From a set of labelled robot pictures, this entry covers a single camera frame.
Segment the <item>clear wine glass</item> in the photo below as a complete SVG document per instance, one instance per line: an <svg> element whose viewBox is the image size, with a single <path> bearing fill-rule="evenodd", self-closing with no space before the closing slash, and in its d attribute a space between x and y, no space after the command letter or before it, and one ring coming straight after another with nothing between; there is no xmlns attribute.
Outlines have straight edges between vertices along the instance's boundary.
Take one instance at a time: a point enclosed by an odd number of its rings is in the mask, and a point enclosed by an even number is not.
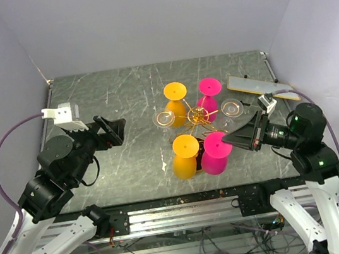
<svg viewBox="0 0 339 254"><path fill-rule="evenodd" d="M221 103L218 112L218 115L220 115L219 123L224 128L232 126L235 120L242 116L243 113L244 106L239 100L225 99L225 101Z"/></svg>
<svg viewBox="0 0 339 254"><path fill-rule="evenodd" d="M175 115L170 109L158 109L152 117L153 124L158 128L162 138L169 144L172 144L176 138L173 124Z"/></svg>

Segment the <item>magenta wine glass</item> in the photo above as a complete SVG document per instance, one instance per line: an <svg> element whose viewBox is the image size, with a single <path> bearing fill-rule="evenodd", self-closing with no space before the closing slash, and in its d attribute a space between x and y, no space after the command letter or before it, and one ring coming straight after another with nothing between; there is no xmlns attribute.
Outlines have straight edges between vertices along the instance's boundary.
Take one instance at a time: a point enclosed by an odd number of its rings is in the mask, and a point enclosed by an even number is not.
<svg viewBox="0 0 339 254"><path fill-rule="evenodd" d="M201 167L204 172L218 176L226 170L232 145L223 142L226 135L221 131L215 131L204 139L204 152L201 160Z"/></svg>
<svg viewBox="0 0 339 254"><path fill-rule="evenodd" d="M199 90L203 96L197 101L196 106L202 107L208 114L208 121L214 122L218 114L217 96L222 90L221 82L214 78L204 78L199 82Z"/></svg>

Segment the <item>orange wine glass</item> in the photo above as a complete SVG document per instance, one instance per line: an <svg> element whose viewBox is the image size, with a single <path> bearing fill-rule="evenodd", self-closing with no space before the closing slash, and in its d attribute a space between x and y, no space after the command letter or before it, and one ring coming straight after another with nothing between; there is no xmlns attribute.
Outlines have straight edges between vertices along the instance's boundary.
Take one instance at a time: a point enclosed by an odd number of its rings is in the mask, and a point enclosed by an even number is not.
<svg viewBox="0 0 339 254"><path fill-rule="evenodd" d="M183 103L186 95L187 88L180 82L169 83L164 88L164 96L169 100L165 108L172 111L175 116L172 127L179 128L186 122L187 110Z"/></svg>
<svg viewBox="0 0 339 254"><path fill-rule="evenodd" d="M175 157L172 163L174 175L182 180L192 178L196 174L199 142L192 135L180 135L172 143Z"/></svg>

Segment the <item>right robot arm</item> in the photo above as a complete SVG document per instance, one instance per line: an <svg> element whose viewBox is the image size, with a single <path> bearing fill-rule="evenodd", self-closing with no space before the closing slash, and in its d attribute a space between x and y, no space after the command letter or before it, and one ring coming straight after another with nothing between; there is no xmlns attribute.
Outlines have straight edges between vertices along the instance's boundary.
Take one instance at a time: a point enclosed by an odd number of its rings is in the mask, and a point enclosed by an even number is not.
<svg viewBox="0 0 339 254"><path fill-rule="evenodd" d="M327 119L316 104L303 102L289 113L287 122L286 126L273 124L257 112L222 140L251 151L263 145L290 150L292 165L310 190L321 221L315 221L286 186L258 195L258 205L282 214L308 254L339 254L339 157L323 141Z"/></svg>

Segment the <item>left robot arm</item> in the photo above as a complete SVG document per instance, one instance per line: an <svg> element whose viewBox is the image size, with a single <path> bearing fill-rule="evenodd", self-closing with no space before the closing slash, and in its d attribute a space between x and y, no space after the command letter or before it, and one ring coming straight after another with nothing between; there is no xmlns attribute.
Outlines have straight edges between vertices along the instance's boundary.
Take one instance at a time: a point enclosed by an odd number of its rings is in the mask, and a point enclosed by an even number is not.
<svg viewBox="0 0 339 254"><path fill-rule="evenodd" d="M110 215L91 205L64 233L36 249L42 235L73 198L73 190L85 184L88 166L98 162L95 152L123 144L125 124L125 119L108 121L95 116L83 130L65 130L45 143L37 156L41 168L21 194L0 254L70 254L82 242L108 234Z"/></svg>

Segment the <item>yellow rimmed white board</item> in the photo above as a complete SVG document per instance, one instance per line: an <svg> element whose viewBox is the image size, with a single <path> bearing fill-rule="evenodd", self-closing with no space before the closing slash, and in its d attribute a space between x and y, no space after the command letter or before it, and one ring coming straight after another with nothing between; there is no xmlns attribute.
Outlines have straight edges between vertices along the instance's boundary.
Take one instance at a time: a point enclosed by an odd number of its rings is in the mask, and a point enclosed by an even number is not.
<svg viewBox="0 0 339 254"><path fill-rule="evenodd" d="M301 97L287 90L293 90L294 88L287 84L266 82L249 78L239 78L235 76L229 76L227 82L227 88L234 91L263 95L267 93L275 93L276 91L283 90L282 93L274 95L280 99L287 100L301 100Z"/></svg>

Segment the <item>aluminium frame rail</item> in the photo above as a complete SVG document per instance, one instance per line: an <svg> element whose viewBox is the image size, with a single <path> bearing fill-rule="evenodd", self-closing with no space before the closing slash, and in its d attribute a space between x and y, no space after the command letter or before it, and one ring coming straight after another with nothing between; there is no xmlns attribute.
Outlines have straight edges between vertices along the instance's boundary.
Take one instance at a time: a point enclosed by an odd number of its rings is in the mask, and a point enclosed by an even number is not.
<svg viewBox="0 0 339 254"><path fill-rule="evenodd" d="M125 233L119 231L116 236L146 236L147 234L175 231L213 222L238 221L247 216L270 213L266 202L250 196L217 198L202 202L191 202L182 205L160 207L128 213L128 226Z"/></svg>

